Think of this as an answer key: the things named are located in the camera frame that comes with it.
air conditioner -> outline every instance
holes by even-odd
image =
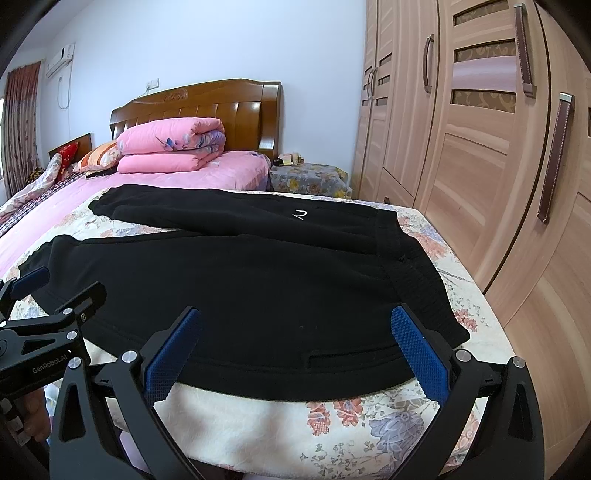
[[[55,72],[68,65],[74,59],[74,45],[74,43],[66,45],[55,57],[47,62],[47,70],[45,72],[47,78],[52,77]]]

folded quilt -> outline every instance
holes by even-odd
[[[226,142],[219,118],[166,118],[136,125],[117,139],[123,155],[193,150]]]
[[[187,151],[145,153],[125,155],[120,161],[119,173],[175,173],[179,171],[195,171],[218,157],[223,151],[221,145]]]

black sweatpants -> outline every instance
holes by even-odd
[[[50,283],[47,312],[94,281],[107,301],[83,327],[113,355],[139,349],[191,305],[202,337],[180,381],[270,400],[348,398],[412,378],[390,332],[407,303],[453,346],[468,340],[445,288],[396,212],[221,190],[125,185],[97,215],[179,230],[78,241],[58,236],[21,266]]]

human hand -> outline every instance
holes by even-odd
[[[45,392],[39,388],[25,395],[23,400],[27,409],[24,418],[25,432],[38,442],[47,440],[51,433],[51,423],[45,404]]]

wooden wardrobe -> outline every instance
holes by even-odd
[[[591,73],[533,0],[369,0],[367,32],[354,194],[424,213],[485,293],[549,477],[591,419]]]
[[[412,206],[433,121],[437,1],[368,0],[367,6],[351,184],[362,200]]]

